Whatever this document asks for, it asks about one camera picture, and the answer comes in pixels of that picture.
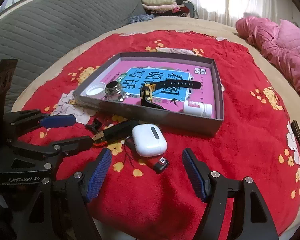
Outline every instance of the blue gripper pad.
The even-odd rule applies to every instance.
[[[203,179],[186,150],[182,152],[182,163],[186,169],[195,195],[200,198],[202,202],[206,202],[208,196],[205,194]]]
[[[44,128],[73,126],[75,123],[76,118],[72,114],[50,115],[40,120],[40,125]]]
[[[93,198],[98,196],[103,181],[109,170],[111,157],[111,150],[104,148],[99,154],[98,158],[93,162],[98,163],[92,175],[87,178],[88,181],[86,185],[86,195],[84,196],[87,203],[90,203]]]

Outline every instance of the white plastic cap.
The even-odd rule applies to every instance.
[[[212,115],[212,105],[210,104],[204,104],[205,108],[206,108],[206,113],[204,115],[204,117],[211,117]]]
[[[102,98],[105,96],[105,92],[104,92],[105,88],[106,88],[106,84],[100,82],[96,85],[87,88],[86,95],[90,97],[98,96],[98,98],[101,96]]]

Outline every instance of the open box lid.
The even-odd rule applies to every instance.
[[[206,118],[180,112],[162,109],[154,109],[146,106],[131,105],[101,100],[87,96],[85,91],[93,82],[100,82],[102,78],[121,61],[152,61],[187,64],[205,67],[211,70],[215,118]],[[224,105],[220,76],[217,65],[213,59],[206,57],[191,56],[185,54],[163,53],[163,52],[124,52],[119,53],[105,62],[100,68],[92,73],[74,92],[76,102],[86,108],[92,108],[123,116],[128,119],[137,119],[145,122],[162,124],[213,136],[224,120]]]

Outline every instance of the bottle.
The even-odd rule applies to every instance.
[[[183,106],[183,112],[185,114],[193,114],[210,118],[212,115],[212,105],[186,100]]]

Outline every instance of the pile of clothes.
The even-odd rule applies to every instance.
[[[189,9],[184,0],[141,0],[147,14],[157,16],[189,17]]]

